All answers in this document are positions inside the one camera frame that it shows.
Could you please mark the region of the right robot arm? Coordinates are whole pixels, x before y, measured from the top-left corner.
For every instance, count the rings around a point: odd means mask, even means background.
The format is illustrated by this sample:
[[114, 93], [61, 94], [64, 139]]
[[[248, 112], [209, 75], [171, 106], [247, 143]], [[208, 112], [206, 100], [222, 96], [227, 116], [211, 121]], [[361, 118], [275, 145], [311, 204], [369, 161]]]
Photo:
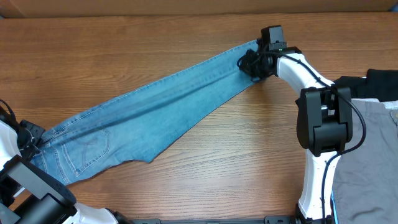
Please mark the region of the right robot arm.
[[299, 95], [296, 132], [305, 149], [302, 194], [291, 223], [334, 223], [332, 188], [339, 155], [353, 135], [351, 93], [336, 88], [288, 47], [282, 26], [261, 30], [256, 50], [247, 50], [237, 65], [255, 80], [271, 75], [287, 82]]

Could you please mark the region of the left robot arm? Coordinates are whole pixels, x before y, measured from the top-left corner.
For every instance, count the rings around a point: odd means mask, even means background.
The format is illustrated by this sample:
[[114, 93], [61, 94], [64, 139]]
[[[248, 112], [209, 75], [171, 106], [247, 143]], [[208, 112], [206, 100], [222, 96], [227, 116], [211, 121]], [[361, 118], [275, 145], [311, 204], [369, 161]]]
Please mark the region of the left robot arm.
[[1, 223], [129, 224], [119, 212], [78, 203], [65, 185], [30, 163], [44, 131], [17, 121], [1, 102]]

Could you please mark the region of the light blue jeans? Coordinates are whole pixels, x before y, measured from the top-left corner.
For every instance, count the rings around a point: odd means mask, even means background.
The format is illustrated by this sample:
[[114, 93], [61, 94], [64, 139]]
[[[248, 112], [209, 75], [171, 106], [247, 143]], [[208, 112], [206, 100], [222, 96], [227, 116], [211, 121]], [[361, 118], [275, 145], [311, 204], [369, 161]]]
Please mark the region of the light blue jeans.
[[43, 134], [31, 162], [68, 185], [126, 161], [153, 161], [252, 85], [237, 66], [249, 49], [257, 49], [255, 41], [66, 119]]

